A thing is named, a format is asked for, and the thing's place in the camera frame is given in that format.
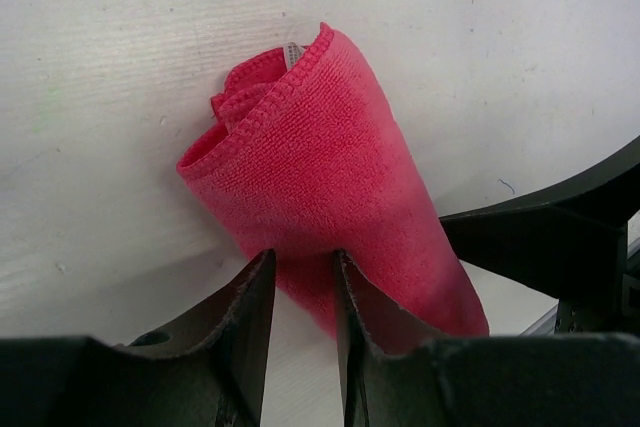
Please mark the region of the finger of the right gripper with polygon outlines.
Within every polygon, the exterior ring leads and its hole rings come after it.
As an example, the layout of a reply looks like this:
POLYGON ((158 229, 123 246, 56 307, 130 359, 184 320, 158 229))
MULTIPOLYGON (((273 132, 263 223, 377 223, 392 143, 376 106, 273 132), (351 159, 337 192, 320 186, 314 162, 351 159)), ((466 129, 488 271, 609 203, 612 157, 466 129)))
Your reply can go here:
POLYGON ((639 142, 545 189, 442 218, 463 261, 538 292, 614 292, 639 209, 639 142))

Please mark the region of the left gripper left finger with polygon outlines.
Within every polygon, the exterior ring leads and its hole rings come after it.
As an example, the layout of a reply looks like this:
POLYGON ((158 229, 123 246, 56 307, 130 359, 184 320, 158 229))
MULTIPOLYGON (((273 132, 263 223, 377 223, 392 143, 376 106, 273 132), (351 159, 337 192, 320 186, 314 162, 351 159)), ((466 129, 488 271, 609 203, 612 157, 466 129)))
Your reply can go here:
POLYGON ((90 336, 1 342, 4 426, 257 426, 276 255, 129 345, 90 336))

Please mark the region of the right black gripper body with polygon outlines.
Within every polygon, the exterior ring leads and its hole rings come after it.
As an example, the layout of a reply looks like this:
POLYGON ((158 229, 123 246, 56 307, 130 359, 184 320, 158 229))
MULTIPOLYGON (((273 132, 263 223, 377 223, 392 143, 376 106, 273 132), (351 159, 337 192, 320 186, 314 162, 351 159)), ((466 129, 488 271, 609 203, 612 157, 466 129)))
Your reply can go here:
POLYGON ((556 309, 553 334, 621 332, 639 334, 639 247, 631 246, 627 265, 619 276, 611 305, 561 301, 556 309))

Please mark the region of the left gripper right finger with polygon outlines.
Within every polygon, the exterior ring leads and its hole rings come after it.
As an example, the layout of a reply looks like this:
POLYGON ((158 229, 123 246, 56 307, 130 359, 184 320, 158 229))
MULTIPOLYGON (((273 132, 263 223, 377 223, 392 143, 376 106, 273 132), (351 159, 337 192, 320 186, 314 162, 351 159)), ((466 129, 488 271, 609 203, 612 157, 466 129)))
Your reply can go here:
POLYGON ((348 426, 635 426, 639 340, 623 333, 449 337, 333 260, 348 426))

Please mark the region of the pink towel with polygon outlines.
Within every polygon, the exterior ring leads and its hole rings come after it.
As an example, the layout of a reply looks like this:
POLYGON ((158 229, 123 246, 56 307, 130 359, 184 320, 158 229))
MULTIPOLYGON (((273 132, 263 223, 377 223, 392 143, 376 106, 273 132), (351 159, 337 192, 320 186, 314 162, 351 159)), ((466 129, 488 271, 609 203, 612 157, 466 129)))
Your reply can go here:
POLYGON ((243 253, 272 249, 277 284, 336 331, 332 255, 453 335, 489 331, 389 102, 363 54, 322 25, 300 59, 263 52, 231 70, 216 122, 177 172, 243 253))

